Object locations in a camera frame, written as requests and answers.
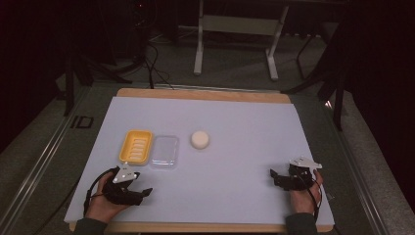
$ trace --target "white stand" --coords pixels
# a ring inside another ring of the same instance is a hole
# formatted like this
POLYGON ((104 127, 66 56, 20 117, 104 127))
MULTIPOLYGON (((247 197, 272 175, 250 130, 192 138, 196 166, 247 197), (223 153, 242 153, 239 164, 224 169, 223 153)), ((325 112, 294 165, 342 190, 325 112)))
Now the white stand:
POLYGON ((275 66, 274 53, 285 18, 288 13, 288 6, 285 6, 279 21, 266 19, 248 19, 204 15, 204 0, 199 0, 199 26, 198 26, 198 48, 196 51, 194 74, 202 74, 202 63, 204 56, 203 33, 206 31, 224 31, 236 33, 250 33, 259 35, 270 35, 274 37, 270 48, 265 50, 269 74, 272 80, 278 79, 275 66))

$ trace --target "wooden board edge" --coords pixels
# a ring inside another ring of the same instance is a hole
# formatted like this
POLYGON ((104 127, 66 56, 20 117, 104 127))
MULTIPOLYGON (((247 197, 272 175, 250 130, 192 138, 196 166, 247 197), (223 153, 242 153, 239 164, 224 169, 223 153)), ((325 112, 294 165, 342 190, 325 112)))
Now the wooden board edge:
MULTIPOLYGON (((69 229, 74 230, 76 222, 69 224, 69 229)), ((333 225, 318 225, 318 232, 329 232, 333 225)), ((286 226, 281 224, 246 224, 246 223, 163 223, 163 222, 112 222, 106 232, 142 232, 142 233, 284 233, 286 226)))
POLYGON ((264 92, 121 88, 116 96, 291 104, 291 100, 286 94, 264 92))

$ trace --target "finger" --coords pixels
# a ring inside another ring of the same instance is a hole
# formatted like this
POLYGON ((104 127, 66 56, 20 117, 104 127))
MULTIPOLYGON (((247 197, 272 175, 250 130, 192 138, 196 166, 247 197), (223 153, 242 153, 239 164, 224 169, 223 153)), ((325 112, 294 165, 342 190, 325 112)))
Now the finger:
POLYGON ((108 172, 108 173, 104 174, 104 176, 102 178, 100 178, 100 181, 98 181, 97 194, 102 194, 103 193, 104 185, 111 176, 113 176, 113 173, 108 172))
POLYGON ((315 181, 320 186, 323 184, 323 176, 321 176, 320 172, 317 171, 317 169, 314 170, 315 175, 315 181))

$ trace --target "transparent lid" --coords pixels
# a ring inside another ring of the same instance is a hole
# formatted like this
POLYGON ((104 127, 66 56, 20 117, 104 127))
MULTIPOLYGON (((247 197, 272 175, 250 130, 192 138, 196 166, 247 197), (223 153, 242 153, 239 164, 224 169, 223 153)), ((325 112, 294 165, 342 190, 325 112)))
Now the transparent lid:
POLYGON ((179 138, 174 135, 158 135, 153 141, 150 166, 158 169, 173 169, 177 165, 179 138))

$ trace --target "sleeve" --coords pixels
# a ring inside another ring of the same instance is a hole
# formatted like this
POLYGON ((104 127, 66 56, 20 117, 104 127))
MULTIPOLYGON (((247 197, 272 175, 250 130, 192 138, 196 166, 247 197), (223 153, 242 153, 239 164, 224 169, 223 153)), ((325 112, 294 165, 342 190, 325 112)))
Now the sleeve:
POLYGON ((311 213, 295 213, 286 218, 289 235, 317 235, 314 216, 311 213))
POLYGON ((76 223, 73 235, 102 235, 107 228, 107 223, 84 217, 76 223))

